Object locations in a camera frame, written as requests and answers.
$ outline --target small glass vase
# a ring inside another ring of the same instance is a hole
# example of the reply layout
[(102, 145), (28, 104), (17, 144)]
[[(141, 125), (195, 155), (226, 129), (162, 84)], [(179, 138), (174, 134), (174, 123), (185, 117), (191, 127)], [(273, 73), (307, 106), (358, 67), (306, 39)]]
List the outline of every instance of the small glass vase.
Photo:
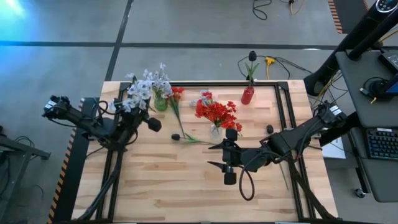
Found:
[(168, 107), (167, 100), (162, 97), (155, 97), (154, 106), (157, 111), (165, 111)]
[(222, 134), (223, 134), (222, 127), (217, 127), (215, 124), (212, 124), (210, 126), (210, 137), (212, 139), (219, 139), (222, 137)]

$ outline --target concrete floor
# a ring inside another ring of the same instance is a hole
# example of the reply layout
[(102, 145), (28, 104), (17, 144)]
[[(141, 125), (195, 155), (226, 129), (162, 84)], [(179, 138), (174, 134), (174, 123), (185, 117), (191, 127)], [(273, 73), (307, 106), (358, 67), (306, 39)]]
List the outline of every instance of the concrete floor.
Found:
[[(127, 4), (127, 0), (7, 2), (0, 0), (0, 40), (26, 42), (115, 42)], [(274, 0), (264, 7), (267, 21), (253, 16), (251, 4), (249, 0), (135, 0), (123, 42), (276, 44), (284, 49), (123, 47), (111, 79), (124, 80), (127, 72), (140, 74), (163, 62), (173, 80), (240, 80), (236, 62), (250, 50), (284, 57), (315, 71), (331, 51), (290, 50), (289, 45), (336, 45), (344, 38), (335, 30), (327, 0), (306, 0), (296, 16), (289, 14), (286, 4)], [(386, 44), (398, 45), (398, 36)], [(70, 128), (42, 118), (43, 105), (50, 95), (66, 95), (75, 106), (82, 97), (98, 96), (112, 52), (112, 47), (0, 46), (0, 124), (10, 138), (26, 135), (38, 148), (52, 153), (48, 161), (36, 159), (29, 164), (18, 198), (14, 198), (26, 207), (13, 205), (7, 218), (10, 222), (47, 220)], [(259, 67), (256, 78), (265, 78), (264, 69), (265, 65)], [(288, 69), (292, 79), (307, 75)], [(271, 66), (270, 71), (272, 79), (287, 77), (279, 65)], [(344, 80), (337, 86), (345, 88)], [(331, 92), (335, 98), (341, 94)], [(349, 94), (338, 104), (345, 113), (354, 111)], [(328, 174), (341, 218), (379, 223), (398, 220), (398, 203), (353, 195), (352, 190), (359, 186), (353, 169), (329, 169)], [(34, 184), (44, 189), (43, 199)]]

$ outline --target red flower bouquet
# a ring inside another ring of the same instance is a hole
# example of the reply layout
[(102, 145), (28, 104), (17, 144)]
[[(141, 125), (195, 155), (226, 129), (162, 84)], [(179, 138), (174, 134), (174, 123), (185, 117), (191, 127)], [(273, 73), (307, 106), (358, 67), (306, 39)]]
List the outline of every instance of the red flower bouquet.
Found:
[(236, 112), (236, 105), (233, 102), (229, 101), (225, 106), (213, 101), (213, 95), (209, 92), (203, 93), (202, 96), (206, 98), (198, 100), (196, 117), (209, 119), (217, 128), (233, 128), (238, 132), (242, 130), (242, 125), (235, 123), (236, 117), (231, 114)]

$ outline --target black keyboard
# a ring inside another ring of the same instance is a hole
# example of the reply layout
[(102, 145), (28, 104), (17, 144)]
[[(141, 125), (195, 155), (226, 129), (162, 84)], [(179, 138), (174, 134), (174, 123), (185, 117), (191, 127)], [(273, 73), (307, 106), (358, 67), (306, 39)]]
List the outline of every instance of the black keyboard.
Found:
[(370, 158), (398, 161), (398, 130), (367, 129), (368, 154)]

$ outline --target red flower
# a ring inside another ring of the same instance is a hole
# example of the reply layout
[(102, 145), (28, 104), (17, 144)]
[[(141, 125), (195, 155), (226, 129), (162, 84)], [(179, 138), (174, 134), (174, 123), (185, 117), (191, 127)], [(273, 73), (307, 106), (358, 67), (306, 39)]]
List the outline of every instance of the red flower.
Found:
[[(212, 94), (204, 93), (208, 99), (211, 99)], [(229, 101), (227, 106), (222, 105), (219, 102), (212, 102), (210, 105), (203, 105), (202, 100), (198, 100), (195, 116), (198, 118), (205, 117), (213, 122), (217, 127), (222, 128), (234, 128), (237, 131), (242, 130), (242, 125), (235, 123), (236, 117), (231, 113), (236, 112), (236, 105)]]
[(203, 93), (202, 96), (205, 96), (208, 100), (212, 99), (213, 94), (210, 92)]
[(182, 92), (184, 91), (184, 88), (178, 88), (175, 86), (172, 86), (172, 91), (173, 91), (173, 98), (175, 101), (178, 101), (181, 99)]
[(241, 132), (242, 131), (242, 124), (236, 123), (235, 125), (236, 125), (236, 130), (238, 132)]
[(232, 111), (236, 112), (236, 105), (232, 101), (229, 101), (227, 106), (229, 106)]

